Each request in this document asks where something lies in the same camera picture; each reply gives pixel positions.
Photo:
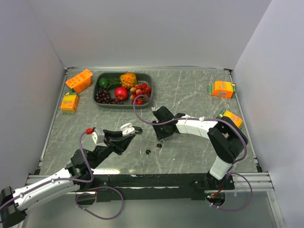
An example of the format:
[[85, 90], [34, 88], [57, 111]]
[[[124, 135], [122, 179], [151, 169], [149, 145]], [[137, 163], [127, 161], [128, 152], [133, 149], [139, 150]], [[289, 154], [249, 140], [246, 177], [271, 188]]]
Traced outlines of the white earbud charging case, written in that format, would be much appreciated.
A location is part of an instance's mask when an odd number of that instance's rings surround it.
[[126, 123], [120, 127], [123, 136], [128, 136], [135, 133], [135, 128], [132, 123]]

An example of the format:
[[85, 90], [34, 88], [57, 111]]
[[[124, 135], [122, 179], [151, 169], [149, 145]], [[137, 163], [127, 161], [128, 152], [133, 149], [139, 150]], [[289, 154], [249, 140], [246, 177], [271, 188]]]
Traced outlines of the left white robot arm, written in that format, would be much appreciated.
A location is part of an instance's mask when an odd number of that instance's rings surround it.
[[85, 150], [79, 141], [71, 162], [55, 174], [31, 185], [0, 192], [0, 222], [10, 228], [22, 222], [30, 209], [47, 203], [66, 193], [88, 191], [94, 185], [94, 172], [111, 153], [122, 155], [137, 134], [135, 127], [122, 131], [88, 128], [82, 135], [90, 135], [96, 144], [94, 150]]

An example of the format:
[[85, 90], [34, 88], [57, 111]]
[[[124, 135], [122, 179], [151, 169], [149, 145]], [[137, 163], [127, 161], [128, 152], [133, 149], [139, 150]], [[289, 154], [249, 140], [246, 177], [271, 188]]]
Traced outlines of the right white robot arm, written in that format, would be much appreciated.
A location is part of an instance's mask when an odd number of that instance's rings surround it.
[[153, 108], [152, 113], [157, 119], [152, 126], [159, 141], [175, 133], [192, 134], [210, 140], [217, 155], [207, 178], [212, 189], [218, 189], [224, 184], [224, 177], [237, 162], [237, 157], [242, 152], [247, 153], [247, 137], [227, 116], [205, 119], [183, 113], [173, 115], [165, 106]]

